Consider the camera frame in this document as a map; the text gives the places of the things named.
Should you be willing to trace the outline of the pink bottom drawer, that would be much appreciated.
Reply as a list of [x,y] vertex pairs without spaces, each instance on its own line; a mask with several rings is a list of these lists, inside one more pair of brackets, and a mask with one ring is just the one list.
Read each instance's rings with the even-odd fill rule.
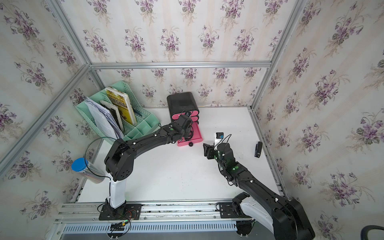
[[187,140],[185,139],[179,140],[177,142],[178,147],[184,147],[184,146],[192,147],[194,144],[197,144],[203,141],[203,137],[202,137],[198,122],[194,122],[192,124],[191,131],[193,131],[193,135],[189,137]]

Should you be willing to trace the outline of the pink drawer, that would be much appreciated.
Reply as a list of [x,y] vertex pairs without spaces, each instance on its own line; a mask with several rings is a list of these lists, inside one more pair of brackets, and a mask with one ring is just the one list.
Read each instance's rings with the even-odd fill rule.
[[203,137],[202,137],[198,122],[194,122],[192,124],[191,131],[193,131],[193,135],[189,137],[187,140],[185,139],[179,140],[177,142],[178,147],[184,147],[184,146],[192,147],[194,144],[197,144],[203,141]]
[[199,121],[199,116],[193,116],[191,117],[193,122],[198,122]]
[[176,120],[179,118],[180,115],[187,115],[189,117],[194,117],[199,115],[199,111],[193,110],[193,111],[188,111],[188,112],[182,112],[182,113],[177,113],[172,115],[172,119]]

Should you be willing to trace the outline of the pink top drawer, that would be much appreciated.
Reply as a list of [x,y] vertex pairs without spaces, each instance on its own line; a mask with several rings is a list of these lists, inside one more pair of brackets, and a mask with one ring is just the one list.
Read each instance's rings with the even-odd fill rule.
[[189,117],[194,117],[199,115],[199,111],[193,110],[193,111],[188,111],[188,112],[182,112],[182,113],[177,113],[172,115],[172,119],[176,120],[179,118],[180,115],[187,115]]

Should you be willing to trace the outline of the black pink drawer cabinet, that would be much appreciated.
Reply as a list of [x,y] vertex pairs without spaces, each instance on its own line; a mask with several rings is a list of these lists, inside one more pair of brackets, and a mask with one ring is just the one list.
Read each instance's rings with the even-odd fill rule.
[[171,121],[173,114],[197,110],[199,111],[196,100],[192,92],[178,93],[167,96]]

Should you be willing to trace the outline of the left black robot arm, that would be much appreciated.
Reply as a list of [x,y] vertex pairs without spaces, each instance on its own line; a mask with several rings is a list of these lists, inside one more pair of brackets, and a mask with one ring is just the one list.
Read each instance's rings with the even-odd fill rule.
[[126,179],[132,174],[137,157],[156,147],[174,144],[183,138],[188,138],[192,132],[192,125],[190,117],[181,115],[170,124],[161,126],[157,131],[136,140],[114,141],[104,160],[106,171],[111,178],[107,204],[115,210],[126,203]]

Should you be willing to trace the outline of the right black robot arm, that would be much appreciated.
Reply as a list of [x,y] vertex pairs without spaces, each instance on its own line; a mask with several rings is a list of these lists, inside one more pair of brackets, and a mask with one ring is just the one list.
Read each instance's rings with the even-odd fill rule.
[[262,220],[260,211],[251,204],[238,203],[242,212],[270,229],[276,240],[313,240],[316,236],[303,206],[297,200],[279,196],[236,161],[230,145],[220,143],[214,147],[203,144],[204,156],[218,163],[219,171],[228,182],[242,189],[245,198],[253,198],[268,213]]

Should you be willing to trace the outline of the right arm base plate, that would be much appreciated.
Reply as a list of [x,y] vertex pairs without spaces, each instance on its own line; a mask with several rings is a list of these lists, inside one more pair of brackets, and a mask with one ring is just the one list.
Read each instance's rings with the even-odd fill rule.
[[220,213],[221,219],[240,218],[243,216],[241,206],[237,202],[218,202],[216,209]]

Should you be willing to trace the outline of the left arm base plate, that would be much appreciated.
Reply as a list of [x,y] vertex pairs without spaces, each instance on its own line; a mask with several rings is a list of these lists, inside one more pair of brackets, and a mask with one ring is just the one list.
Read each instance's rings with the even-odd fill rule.
[[114,209],[104,203],[98,208],[99,221],[138,220],[140,218],[142,204],[123,204]]

